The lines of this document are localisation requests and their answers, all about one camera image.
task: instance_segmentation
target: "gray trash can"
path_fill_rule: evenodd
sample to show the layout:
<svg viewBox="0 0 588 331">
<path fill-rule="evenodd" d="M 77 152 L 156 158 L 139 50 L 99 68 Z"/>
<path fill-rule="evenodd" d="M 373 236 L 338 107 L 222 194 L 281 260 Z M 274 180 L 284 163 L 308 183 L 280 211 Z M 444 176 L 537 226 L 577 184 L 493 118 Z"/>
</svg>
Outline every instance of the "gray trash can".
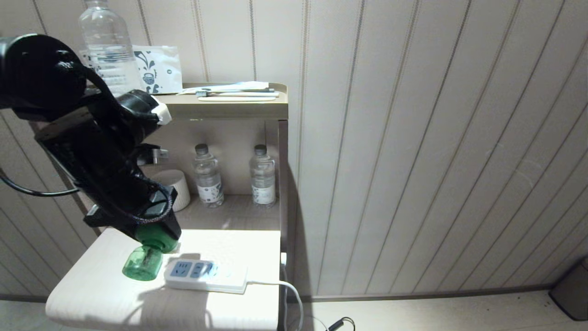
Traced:
<svg viewBox="0 0 588 331">
<path fill-rule="evenodd" d="M 549 291 L 553 301 L 573 320 L 588 320 L 588 257 Z"/>
</svg>

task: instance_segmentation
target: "bottle cap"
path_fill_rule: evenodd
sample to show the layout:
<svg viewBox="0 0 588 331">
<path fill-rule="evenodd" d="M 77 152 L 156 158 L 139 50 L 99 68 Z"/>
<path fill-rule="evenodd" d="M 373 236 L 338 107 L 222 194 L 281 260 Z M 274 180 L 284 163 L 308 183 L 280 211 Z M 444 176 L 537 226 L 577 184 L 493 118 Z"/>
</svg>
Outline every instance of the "bottle cap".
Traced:
<svg viewBox="0 0 588 331">
<path fill-rule="evenodd" d="M 253 148 L 255 150 L 255 155 L 263 156 L 268 153 L 268 148 L 265 145 L 255 145 Z"/>
<path fill-rule="evenodd" d="M 196 150 L 197 155 L 208 154 L 208 145 L 206 145 L 206 144 L 198 144 L 198 145 L 196 145 L 196 147 L 194 147 L 194 149 Z"/>
</svg>

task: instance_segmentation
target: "black wire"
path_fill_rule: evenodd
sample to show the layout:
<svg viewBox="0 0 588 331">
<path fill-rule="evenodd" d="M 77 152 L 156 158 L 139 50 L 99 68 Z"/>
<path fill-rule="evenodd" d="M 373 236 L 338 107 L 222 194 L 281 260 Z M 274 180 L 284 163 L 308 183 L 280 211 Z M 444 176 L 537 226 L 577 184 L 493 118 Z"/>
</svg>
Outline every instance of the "black wire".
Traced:
<svg viewBox="0 0 588 331">
<path fill-rule="evenodd" d="M 152 203 L 149 204 L 149 207 L 153 207 L 153 206 L 157 206 L 160 203 L 164 203 L 167 202 L 167 200 L 157 200 L 157 201 L 153 201 Z"/>
<path fill-rule="evenodd" d="M 6 183 L 6 185 L 12 187 L 16 191 L 19 191 L 24 194 L 28 194 L 30 196 L 35 196 L 35 197 L 62 197 L 62 196 L 67 196 L 72 193 L 79 192 L 79 188 L 72 188 L 71 190 L 59 191 L 59 192 L 39 192 L 39 191 L 29 190 L 28 188 L 25 188 L 25 187 L 22 187 L 22 186 L 15 184 L 10 178 L 8 178 L 6 176 L 6 173 L 4 173 L 4 170 L 2 168 L 0 168 L 0 178 L 2 179 L 2 181 L 4 183 Z"/>
<path fill-rule="evenodd" d="M 164 217 L 166 217 L 167 215 L 169 215 L 169 213 L 172 211 L 172 207 L 173 207 L 173 200 L 172 200 L 172 195 L 171 193 L 168 191 L 167 188 L 165 188 L 165 186 L 159 184 L 156 181 L 153 181 L 147 177 L 143 177 L 143 176 L 137 176 L 139 179 L 147 182 L 148 184 L 150 184 L 152 187 L 155 186 L 157 188 L 157 191 L 160 191 L 163 194 L 163 197 L 165 198 L 166 203 L 166 207 L 165 210 L 163 211 L 163 213 L 161 213 L 160 215 L 153 217 L 153 218 L 143 218 L 143 217 L 139 217 L 137 215 L 133 215 L 131 213 L 128 213 L 124 210 L 122 210 L 119 206 L 117 206 L 113 201 L 104 201 L 106 204 L 109 205 L 109 207 L 111 209 L 113 209 L 116 213 L 118 213 L 119 215 L 121 215 L 122 217 L 126 217 L 129 219 L 134 220 L 137 224 L 148 224 L 148 223 L 155 223 L 157 221 L 162 220 Z"/>
<path fill-rule="evenodd" d="M 144 112 L 135 112 L 132 111 L 130 109 L 127 109 L 123 106 L 121 106 L 121 104 L 118 102 L 118 100 L 114 97 L 114 95 L 112 95 L 110 89 L 108 88 L 108 85 L 104 82 L 104 80 L 102 80 L 102 78 L 91 68 L 88 68 L 82 64 L 79 63 L 67 63 L 67 62 L 60 62 L 58 64 L 58 68 L 61 70 L 65 70 L 65 71 L 77 71 L 78 73 L 84 75 L 84 77 L 86 77 L 86 79 L 88 79 L 90 82 L 92 82 L 94 85 L 96 85 L 96 88 L 98 88 L 100 90 L 100 92 L 102 92 L 102 94 L 106 97 L 106 99 L 108 99 L 108 101 L 115 107 L 118 108 L 119 111 L 122 111 L 123 113 L 127 112 L 131 115 L 133 115 L 136 118 L 140 118 L 142 120 L 153 120 L 153 121 L 159 121 L 159 117 L 157 116 L 157 114 L 153 114 L 153 113 L 144 113 Z"/>
<path fill-rule="evenodd" d="M 351 317 L 343 317 L 341 320 L 346 320 L 347 322 L 351 323 L 353 325 L 353 331 L 355 331 L 355 322 L 351 319 Z"/>
</svg>

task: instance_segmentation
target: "wall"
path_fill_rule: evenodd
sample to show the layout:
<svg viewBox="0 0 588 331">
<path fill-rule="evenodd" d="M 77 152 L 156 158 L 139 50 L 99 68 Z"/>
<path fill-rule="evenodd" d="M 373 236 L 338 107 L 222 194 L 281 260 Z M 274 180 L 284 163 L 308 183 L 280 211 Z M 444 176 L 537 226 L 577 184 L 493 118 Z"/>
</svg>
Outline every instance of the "wall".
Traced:
<svg viewBox="0 0 588 331">
<path fill-rule="evenodd" d="M 0 166 L 19 185 L 66 187 L 32 128 L 12 111 L 0 115 Z M 46 297 L 96 239 L 72 196 L 32 197 L 0 186 L 0 295 Z"/>
<path fill-rule="evenodd" d="M 110 3 L 186 82 L 289 86 L 303 294 L 546 284 L 588 253 L 588 2 Z M 2 6 L 82 47 L 82 1 Z"/>
</svg>

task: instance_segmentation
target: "white ceramic cup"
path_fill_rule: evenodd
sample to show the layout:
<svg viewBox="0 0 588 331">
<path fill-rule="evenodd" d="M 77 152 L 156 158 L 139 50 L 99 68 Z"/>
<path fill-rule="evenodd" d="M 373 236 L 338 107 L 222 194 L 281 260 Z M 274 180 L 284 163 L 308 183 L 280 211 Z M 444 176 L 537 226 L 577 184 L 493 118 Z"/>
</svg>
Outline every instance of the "white ceramic cup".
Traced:
<svg viewBox="0 0 588 331">
<path fill-rule="evenodd" d="M 173 203 L 173 210 L 180 211 L 190 203 L 190 191 L 186 184 L 186 175 L 180 170 L 163 170 L 158 172 L 151 179 L 164 186 L 173 186 L 178 192 L 178 197 Z"/>
</svg>

